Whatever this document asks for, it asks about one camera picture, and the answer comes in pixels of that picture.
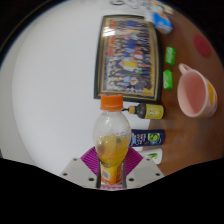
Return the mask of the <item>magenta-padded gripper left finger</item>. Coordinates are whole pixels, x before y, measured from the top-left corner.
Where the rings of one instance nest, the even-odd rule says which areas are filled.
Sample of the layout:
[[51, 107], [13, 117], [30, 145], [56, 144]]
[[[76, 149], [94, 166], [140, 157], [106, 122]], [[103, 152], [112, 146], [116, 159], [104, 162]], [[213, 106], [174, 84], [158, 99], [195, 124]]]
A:
[[100, 162], [95, 148], [92, 147], [80, 158], [72, 158], [60, 176], [78, 186], [99, 189]]

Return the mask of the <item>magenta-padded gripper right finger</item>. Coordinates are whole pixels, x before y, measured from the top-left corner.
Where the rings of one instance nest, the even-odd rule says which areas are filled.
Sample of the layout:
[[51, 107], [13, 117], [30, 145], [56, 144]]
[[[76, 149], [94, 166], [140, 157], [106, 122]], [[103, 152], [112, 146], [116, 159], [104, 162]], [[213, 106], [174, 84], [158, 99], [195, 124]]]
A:
[[163, 177], [163, 173], [152, 158], [140, 155], [133, 148], [128, 150], [123, 161], [122, 187], [124, 189], [140, 188]]

